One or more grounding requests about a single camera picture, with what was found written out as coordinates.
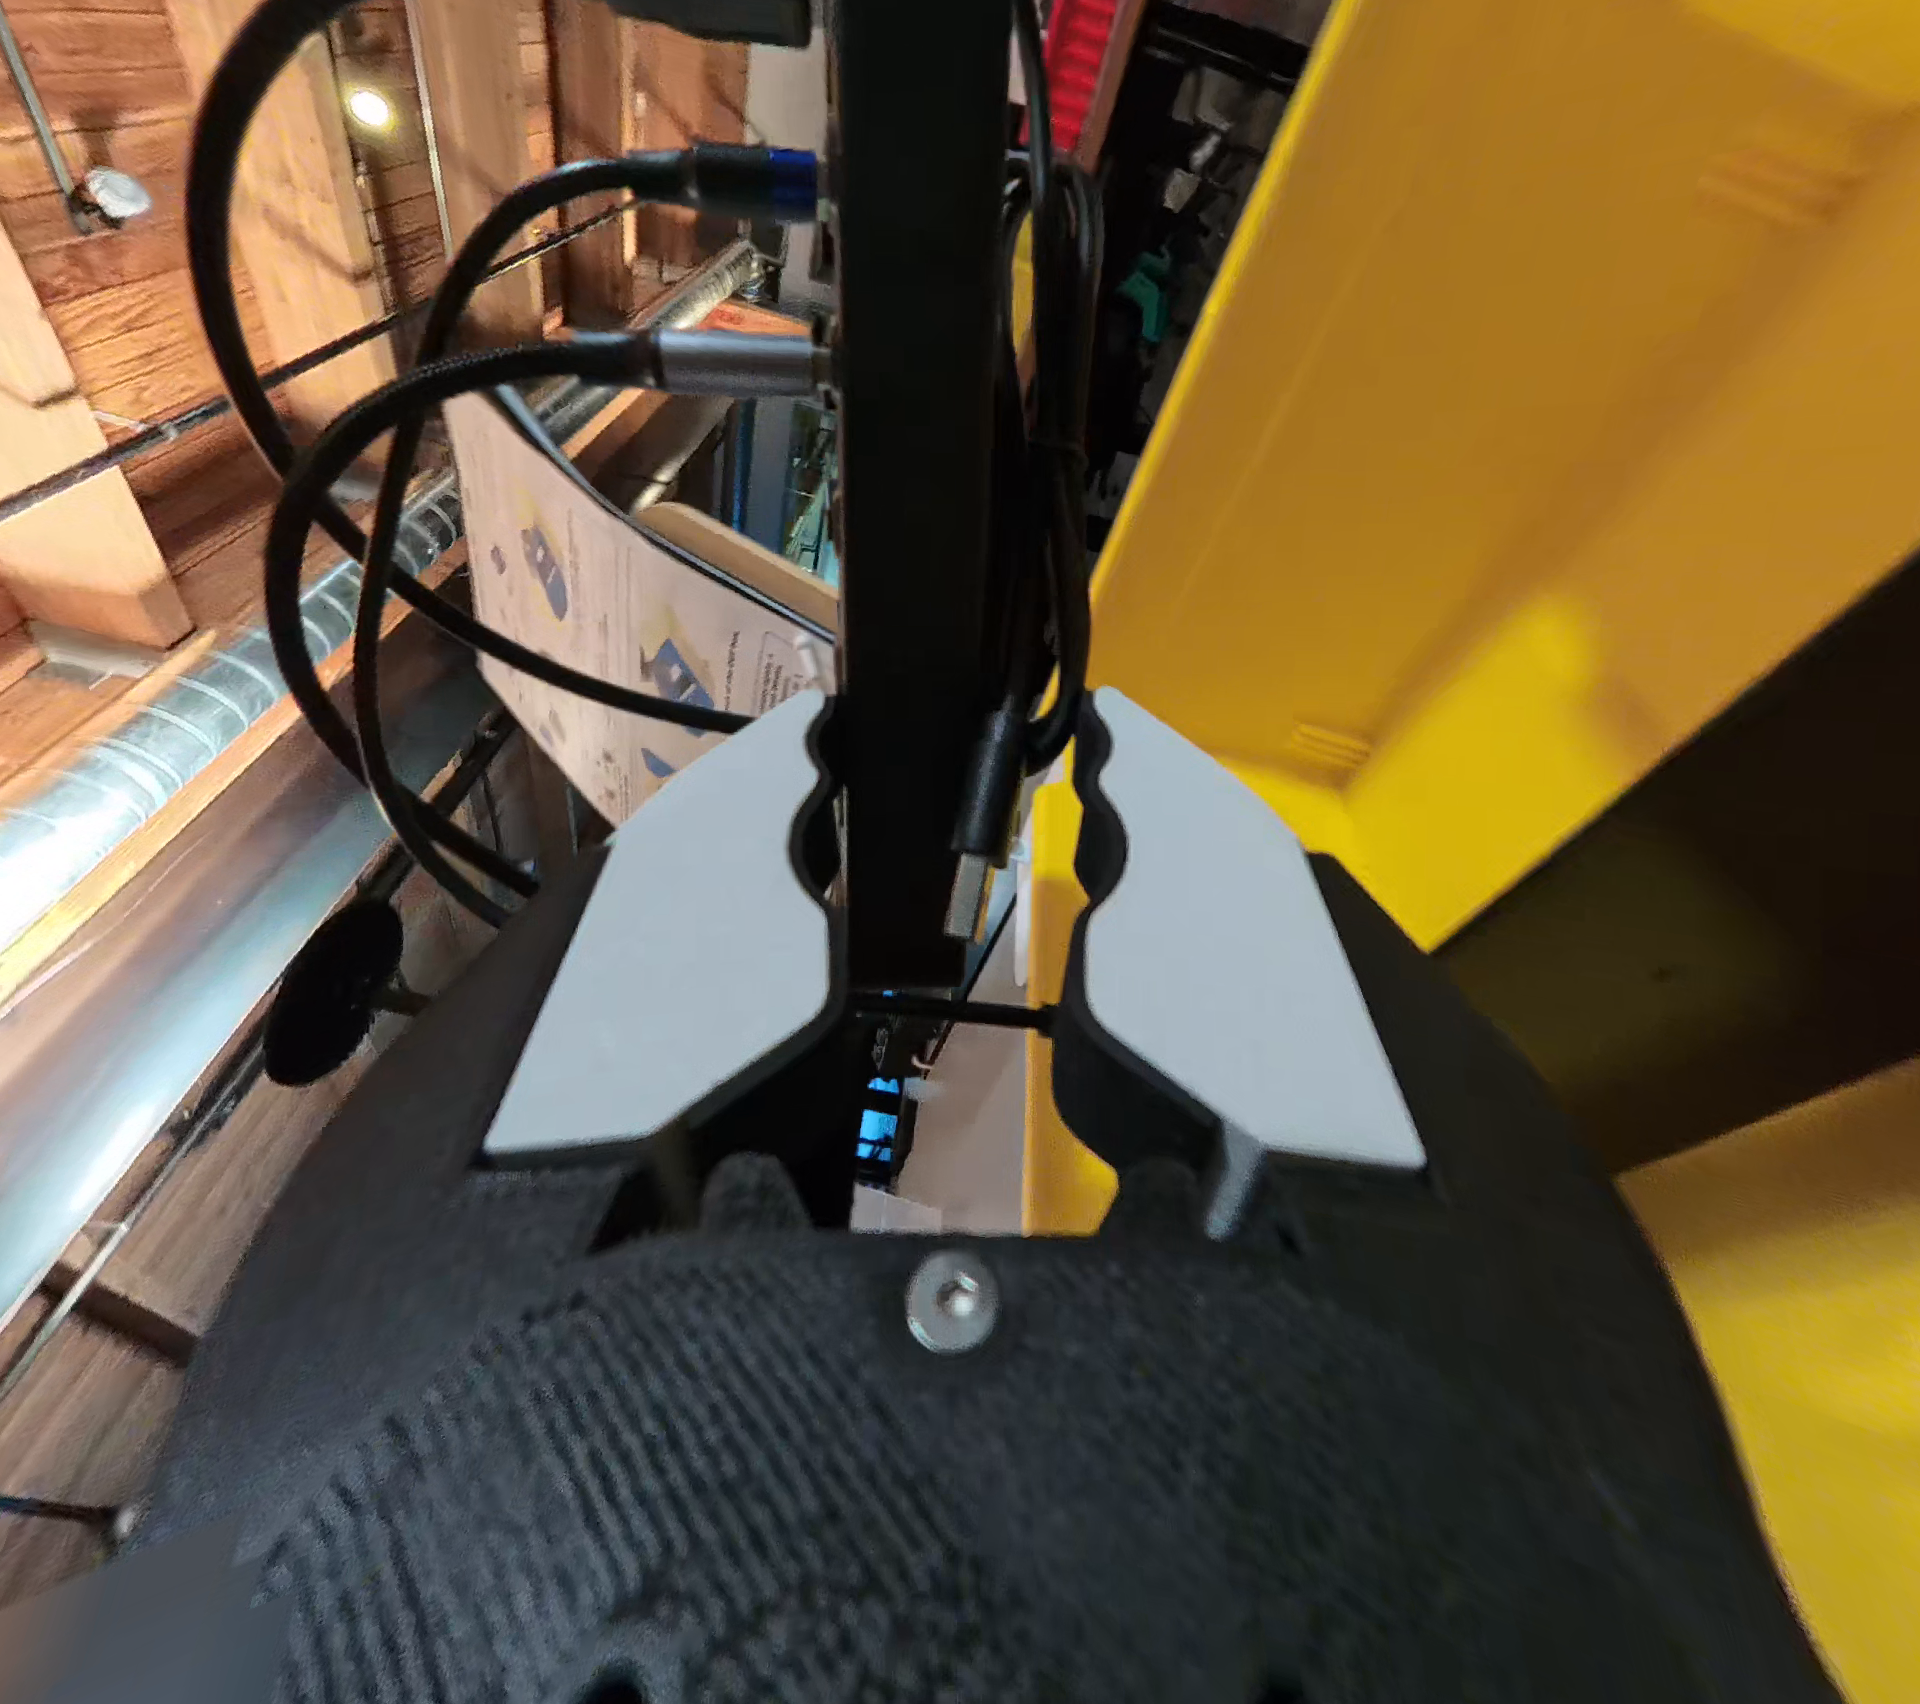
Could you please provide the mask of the black round-headed pole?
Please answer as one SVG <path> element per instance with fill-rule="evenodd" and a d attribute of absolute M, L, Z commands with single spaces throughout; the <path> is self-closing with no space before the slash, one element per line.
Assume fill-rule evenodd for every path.
<path fill-rule="evenodd" d="M 366 1044 L 402 972 L 406 933 L 391 900 L 344 905 L 283 971 L 259 1030 L 264 1077 L 290 1090 L 315 1086 Z"/>

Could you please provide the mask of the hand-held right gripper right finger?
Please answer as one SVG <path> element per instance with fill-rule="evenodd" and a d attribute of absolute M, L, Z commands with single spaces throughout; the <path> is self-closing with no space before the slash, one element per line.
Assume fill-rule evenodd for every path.
<path fill-rule="evenodd" d="M 1296 830 L 1122 691 L 1049 781 L 1049 1231 L 1092 1234 L 1172 1165 L 1201 1233 L 1283 1175 L 1428 1197 L 1428 1143 Z"/>

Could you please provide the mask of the smooth silver air duct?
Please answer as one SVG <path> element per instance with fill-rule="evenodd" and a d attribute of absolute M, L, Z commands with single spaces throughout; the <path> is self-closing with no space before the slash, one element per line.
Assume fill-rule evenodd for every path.
<path fill-rule="evenodd" d="M 269 744 L 3 1005 L 2 1308 L 107 1203 L 390 846 L 306 733 Z"/>

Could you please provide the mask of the black usb hub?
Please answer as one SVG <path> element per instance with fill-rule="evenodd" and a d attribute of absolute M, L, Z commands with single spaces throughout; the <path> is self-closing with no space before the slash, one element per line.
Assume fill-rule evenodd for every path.
<path fill-rule="evenodd" d="M 951 833 L 987 705 L 997 204 L 1011 0 L 829 0 L 847 962 L 956 981 Z"/>

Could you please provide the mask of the yellow plastic bin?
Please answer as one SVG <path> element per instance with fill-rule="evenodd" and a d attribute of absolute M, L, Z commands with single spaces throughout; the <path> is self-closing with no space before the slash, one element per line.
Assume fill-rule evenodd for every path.
<path fill-rule="evenodd" d="M 1915 1700 L 1915 516 L 1915 0 L 1331 0 L 1094 583 L 1636 1213 L 1843 1700 Z"/>

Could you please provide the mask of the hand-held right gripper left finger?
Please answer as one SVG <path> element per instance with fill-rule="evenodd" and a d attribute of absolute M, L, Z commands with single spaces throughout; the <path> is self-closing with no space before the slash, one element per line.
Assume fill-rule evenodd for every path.
<path fill-rule="evenodd" d="M 605 846 L 482 1140 L 490 1165 L 656 1147 L 818 1048 L 849 1010 L 820 736 L 793 692 L 677 771 Z"/>

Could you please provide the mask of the corrugated silver duct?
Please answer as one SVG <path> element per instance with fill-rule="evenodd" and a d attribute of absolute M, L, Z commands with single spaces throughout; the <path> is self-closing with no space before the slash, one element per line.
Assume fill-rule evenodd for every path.
<path fill-rule="evenodd" d="M 689 329 L 757 274 L 753 247 L 738 239 L 673 280 L 640 320 Z M 395 568 L 423 579 L 464 549 L 464 537 L 453 476 L 423 478 L 400 519 Z M 346 663 L 334 669 L 334 661 L 347 655 L 360 596 L 361 571 L 351 561 L 300 589 L 300 630 L 322 688 L 346 673 Z M 107 870 L 155 820 L 174 813 L 171 826 L 180 829 L 187 795 L 204 786 L 199 796 L 212 799 L 214 771 L 237 775 L 243 747 L 265 747 L 275 714 L 298 718 L 271 636 L 257 623 L 126 708 L 24 796 L 3 800 L 3 953 L 49 925 L 64 900 Z"/>

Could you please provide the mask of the wooden document stand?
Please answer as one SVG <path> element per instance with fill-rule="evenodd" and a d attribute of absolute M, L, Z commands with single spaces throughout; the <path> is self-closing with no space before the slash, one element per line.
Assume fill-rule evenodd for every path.
<path fill-rule="evenodd" d="M 490 633 L 693 712 L 753 721 L 836 691 L 838 589 L 681 503 L 618 509 L 490 399 L 443 422 Z"/>

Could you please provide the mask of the red plastic bin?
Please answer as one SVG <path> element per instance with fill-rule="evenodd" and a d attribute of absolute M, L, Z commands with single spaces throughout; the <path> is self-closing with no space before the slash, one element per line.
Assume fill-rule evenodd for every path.
<path fill-rule="evenodd" d="M 1051 146 L 1094 176 L 1150 0 L 1051 0 L 1044 67 Z"/>

